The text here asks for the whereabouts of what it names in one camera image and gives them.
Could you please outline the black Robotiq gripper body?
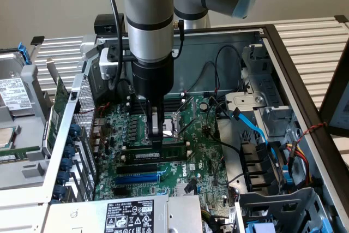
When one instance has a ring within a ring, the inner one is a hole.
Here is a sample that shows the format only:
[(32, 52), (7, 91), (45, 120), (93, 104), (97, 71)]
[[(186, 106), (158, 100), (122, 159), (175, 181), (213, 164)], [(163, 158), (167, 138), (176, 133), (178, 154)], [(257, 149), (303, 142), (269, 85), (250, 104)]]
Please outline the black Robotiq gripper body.
[(174, 60), (171, 54), (160, 62), (132, 62), (136, 91), (149, 101), (162, 100), (173, 87)]

